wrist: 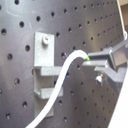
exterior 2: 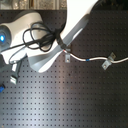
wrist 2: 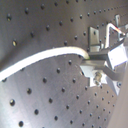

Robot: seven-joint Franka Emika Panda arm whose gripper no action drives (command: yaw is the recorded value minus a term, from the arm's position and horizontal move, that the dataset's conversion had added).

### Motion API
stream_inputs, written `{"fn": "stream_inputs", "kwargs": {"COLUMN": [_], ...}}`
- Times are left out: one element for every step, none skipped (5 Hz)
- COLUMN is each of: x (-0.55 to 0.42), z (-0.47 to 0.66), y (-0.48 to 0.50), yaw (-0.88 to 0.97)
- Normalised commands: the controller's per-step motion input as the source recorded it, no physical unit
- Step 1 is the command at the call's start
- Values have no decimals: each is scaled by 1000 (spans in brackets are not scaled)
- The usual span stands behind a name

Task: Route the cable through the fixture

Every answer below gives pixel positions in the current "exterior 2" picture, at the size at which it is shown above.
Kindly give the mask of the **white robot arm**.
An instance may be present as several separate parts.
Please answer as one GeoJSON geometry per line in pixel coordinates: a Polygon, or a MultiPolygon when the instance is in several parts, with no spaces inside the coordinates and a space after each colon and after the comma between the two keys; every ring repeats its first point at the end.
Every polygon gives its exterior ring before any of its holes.
{"type": "Polygon", "coordinates": [[[34,10],[22,11],[14,21],[0,24],[0,54],[6,64],[24,57],[39,73],[48,70],[59,54],[84,29],[98,0],[67,0],[66,22],[54,31],[34,10]]]}

